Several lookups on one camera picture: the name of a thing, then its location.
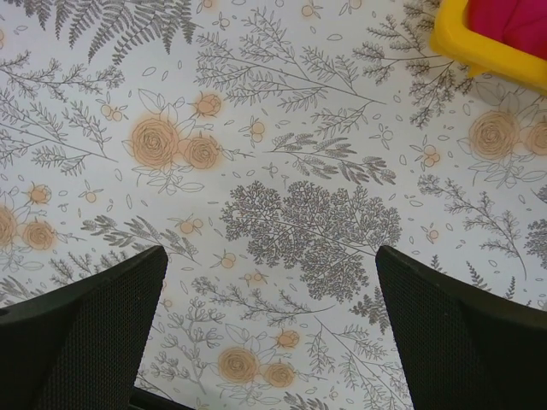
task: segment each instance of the table surface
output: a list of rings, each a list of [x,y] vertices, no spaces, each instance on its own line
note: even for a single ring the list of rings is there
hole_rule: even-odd
[[[432,53],[440,0],[11,3],[0,302],[163,245],[138,387],[411,408],[381,244],[544,306],[547,103]]]

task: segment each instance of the black object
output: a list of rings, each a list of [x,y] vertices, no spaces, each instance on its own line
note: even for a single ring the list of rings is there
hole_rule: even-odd
[[[547,313],[383,246],[376,255],[415,410],[545,410]]]
[[[126,410],[167,264],[165,251],[156,246],[105,272],[0,309],[0,408]],[[184,408],[152,407],[145,392],[135,398],[143,396],[149,399],[144,408]]]

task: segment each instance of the yellow container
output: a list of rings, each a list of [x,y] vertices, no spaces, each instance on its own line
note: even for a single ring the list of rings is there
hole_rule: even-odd
[[[547,61],[469,30],[468,0],[443,0],[430,45],[469,65],[469,77],[492,72],[547,95]]]

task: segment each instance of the yellow basket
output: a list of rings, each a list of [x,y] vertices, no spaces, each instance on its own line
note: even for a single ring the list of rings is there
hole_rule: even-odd
[[[469,65],[469,77],[492,72],[547,94],[547,61],[469,30],[468,0],[443,0],[430,45]]]

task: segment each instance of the red cloth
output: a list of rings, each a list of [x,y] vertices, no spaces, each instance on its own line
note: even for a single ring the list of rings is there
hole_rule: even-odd
[[[547,60],[547,0],[469,0],[474,32]]]

